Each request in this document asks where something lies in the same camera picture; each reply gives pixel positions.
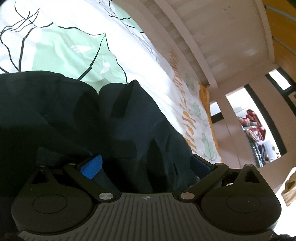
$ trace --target dark cloth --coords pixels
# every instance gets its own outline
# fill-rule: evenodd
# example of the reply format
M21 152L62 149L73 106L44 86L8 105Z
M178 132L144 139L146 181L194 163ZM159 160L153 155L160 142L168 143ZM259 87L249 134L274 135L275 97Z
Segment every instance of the dark cloth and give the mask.
M114 192L180 194L197 182L191 149L139 83L88 84L35 71L0 75L0 196L38 164L103 157L94 181Z

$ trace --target silver screw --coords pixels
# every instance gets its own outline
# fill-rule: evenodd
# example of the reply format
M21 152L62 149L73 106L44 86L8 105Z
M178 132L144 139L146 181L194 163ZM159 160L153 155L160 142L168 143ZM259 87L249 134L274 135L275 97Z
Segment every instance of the silver screw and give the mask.
M109 200L109 199L112 199L113 197L114 197L113 194L109 192L104 192L99 195L99 198L102 200Z
M191 200L191 199L194 199L195 197L195 195L191 192L183 192L180 196L184 200Z

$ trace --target crosshair symbol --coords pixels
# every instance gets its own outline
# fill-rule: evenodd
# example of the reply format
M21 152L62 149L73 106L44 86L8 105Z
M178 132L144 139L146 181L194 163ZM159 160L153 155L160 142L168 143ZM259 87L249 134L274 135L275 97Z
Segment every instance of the crosshair symbol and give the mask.
M149 200L151 197L146 195L146 196L144 196L144 197L142 197L142 198L143 198L144 200L147 201L147 200Z

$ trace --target ribbed gray surface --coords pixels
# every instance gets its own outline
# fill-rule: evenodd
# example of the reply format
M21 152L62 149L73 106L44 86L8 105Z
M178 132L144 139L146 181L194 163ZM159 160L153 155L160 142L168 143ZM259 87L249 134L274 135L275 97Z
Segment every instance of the ribbed gray surface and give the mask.
M181 203L172 194L146 196L122 194L116 202L100 204L86 223L64 234L23 231L19 236L27 241L267 241L272 235L228 234L204 220L194 204Z

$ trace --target bed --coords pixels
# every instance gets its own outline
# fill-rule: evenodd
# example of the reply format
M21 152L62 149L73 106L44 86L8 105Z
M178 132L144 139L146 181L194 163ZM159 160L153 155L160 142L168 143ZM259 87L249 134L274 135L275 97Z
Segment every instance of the bed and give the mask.
M113 0L7 0L0 16L0 73L51 71L97 92L137 80L193 154L221 162L208 91L184 80L176 53L161 56Z

